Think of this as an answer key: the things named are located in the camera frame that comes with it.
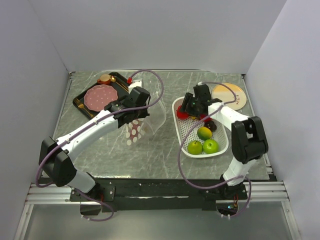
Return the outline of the purple grape bunch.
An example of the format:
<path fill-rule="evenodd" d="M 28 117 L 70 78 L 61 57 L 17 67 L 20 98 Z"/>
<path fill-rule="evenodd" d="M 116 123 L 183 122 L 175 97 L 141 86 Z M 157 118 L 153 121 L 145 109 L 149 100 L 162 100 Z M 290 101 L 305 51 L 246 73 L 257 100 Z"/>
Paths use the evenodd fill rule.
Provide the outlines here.
<path fill-rule="evenodd" d="M 215 132 L 217 130 L 217 125 L 213 120 L 206 121 L 204 123 L 204 127 L 208 128 L 211 132 Z"/>

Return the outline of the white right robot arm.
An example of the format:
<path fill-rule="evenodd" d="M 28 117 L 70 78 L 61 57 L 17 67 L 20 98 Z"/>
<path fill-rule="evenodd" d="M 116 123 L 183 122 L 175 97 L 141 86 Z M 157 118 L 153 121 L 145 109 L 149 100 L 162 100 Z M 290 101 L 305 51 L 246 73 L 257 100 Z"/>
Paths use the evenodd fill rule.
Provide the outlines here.
<path fill-rule="evenodd" d="M 180 157 L 177 161 L 180 174 L 189 185 L 201 190 L 219 187 L 219 195 L 224 199 L 230 199 L 237 192 L 236 186 L 243 183 L 249 169 L 268 152 L 269 146 L 262 120 L 258 116 L 243 115 L 227 106 L 234 103 L 237 96 L 227 85 L 221 84 L 221 86 L 233 94 L 232 101 L 224 102 L 218 98 L 212 98 L 208 82 L 199 82 L 193 88 L 194 93 L 185 94 L 180 109 L 192 117 L 203 115 L 203 118 L 195 123 L 195 127 L 211 118 L 230 130 L 233 158 L 221 176 L 221 183 L 207 187 L 195 185 L 184 176 Z"/>

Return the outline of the clear polka dot zip bag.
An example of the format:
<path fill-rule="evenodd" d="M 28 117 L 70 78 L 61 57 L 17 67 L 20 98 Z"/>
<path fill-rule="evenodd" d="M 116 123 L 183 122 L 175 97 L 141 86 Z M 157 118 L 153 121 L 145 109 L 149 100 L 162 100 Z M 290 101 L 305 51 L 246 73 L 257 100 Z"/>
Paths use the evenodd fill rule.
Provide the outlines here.
<path fill-rule="evenodd" d="M 166 108 L 160 99 L 155 105 L 148 108 L 149 116 L 138 118 L 125 125 L 125 143 L 133 146 L 136 143 L 146 142 L 159 130 L 166 121 Z"/>

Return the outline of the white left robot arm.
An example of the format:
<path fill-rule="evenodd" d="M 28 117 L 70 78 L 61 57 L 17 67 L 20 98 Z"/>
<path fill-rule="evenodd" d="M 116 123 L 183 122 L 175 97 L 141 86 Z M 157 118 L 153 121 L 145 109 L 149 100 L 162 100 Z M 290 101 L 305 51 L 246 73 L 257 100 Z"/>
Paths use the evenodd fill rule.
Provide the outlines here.
<path fill-rule="evenodd" d="M 45 138 L 40 147 L 39 167 L 57 187 L 69 186 L 81 191 L 88 201 L 95 200 L 100 189 L 95 179 L 73 164 L 78 155 L 104 135 L 125 124 L 149 115 L 150 93 L 139 86 L 118 100 L 110 102 L 100 113 L 73 132 L 54 140 Z"/>

